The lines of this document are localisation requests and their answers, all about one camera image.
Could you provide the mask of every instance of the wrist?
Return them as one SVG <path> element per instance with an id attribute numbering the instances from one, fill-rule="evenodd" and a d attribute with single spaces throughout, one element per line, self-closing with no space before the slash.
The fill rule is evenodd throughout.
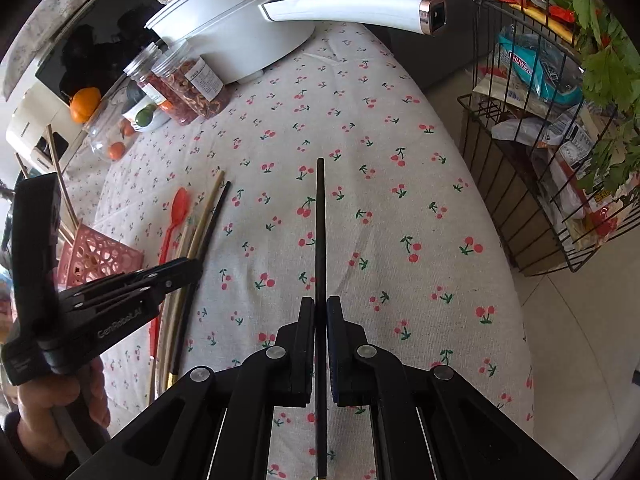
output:
<path id="1" fill-rule="evenodd" d="M 46 442 L 28 427 L 24 420 L 18 422 L 17 435 L 24 450 L 37 462 L 52 468 L 59 468 L 65 463 L 68 449 Z"/>

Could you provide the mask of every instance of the metal rivet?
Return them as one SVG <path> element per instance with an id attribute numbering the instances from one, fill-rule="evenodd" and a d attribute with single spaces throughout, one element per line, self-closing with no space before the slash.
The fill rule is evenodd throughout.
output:
<path id="1" fill-rule="evenodd" d="M 209 379 L 209 375 L 209 370 L 207 370 L 206 368 L 196 368 L 195 370 L 191 371 L 189 377 L 192 381 L 201 383 L 202 381 L 206 381 L 207 379 Z"/>
<path id="2" fill-rule="evenodd" d="M 360 357 L 364 357 L 365 359 L 372 358 L 378 351 L 371 345 L 362 345 L 358 346 L 356 350 Z"/>
<path id="3" fill-rule="evenodd" d="M 269 359 L 280 359 L 284 357 L 284 354 L 286 353 L 287 351 L 282 346 L 272 346 L 267 348 L 266 352 Z"/>
<path id="4" fill-rule="evenodd" d="M 433 375 L 441 381 L 448 381 L 449 379 L 453 379 L 453 368 L 448 367 L 447 365 L 436 366 L 433 369 Z"/>

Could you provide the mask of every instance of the plastic spoon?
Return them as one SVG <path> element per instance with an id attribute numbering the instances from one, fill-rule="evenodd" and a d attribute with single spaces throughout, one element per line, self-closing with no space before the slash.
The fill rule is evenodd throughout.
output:
<path id="1" fill-rule="evenodd" d="M 159 264 L 166 263 L 166 255 L 169 252 L 169 243 L 171 243 L 171 236 L 174 229 L 177 228 L 184 219 L 187 218 L 189 213 L 189 193 L 187 190 L 181 187 L 174 196 L 174 202 L 171 204 L 171 224 L 164 234 L 164 241 L 162 242 L 162 249 L 160 250 Z M 151 320 L 149 326 L 149 355 L 152 359 L 156 358 L 156 352 L 158 351 L 158 333 L 160 329 L 160 320 L 155 317 Z"/>

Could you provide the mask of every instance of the pot handle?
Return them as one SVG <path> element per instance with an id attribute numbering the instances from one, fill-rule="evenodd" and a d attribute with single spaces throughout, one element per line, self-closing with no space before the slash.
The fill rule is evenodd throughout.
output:
<path id="1" fill-rule="evenodd" d="M 433 34 L 447 23 L 445 0 L 276 0 L 261 8 L 272 22 L 357 22 L 418 34 Z"/>

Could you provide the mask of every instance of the white pot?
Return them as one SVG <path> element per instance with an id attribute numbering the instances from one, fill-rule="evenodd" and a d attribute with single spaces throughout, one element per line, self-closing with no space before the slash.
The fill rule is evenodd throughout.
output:
<path id="1" fill-rule="evenodd" d="M 444 0 L 174 0 L 147 23 L 167 44 L 189 40 L 224 83 L 286 56 L 315 20 L 372 23 L 431 34 L 445 23 Z"/>

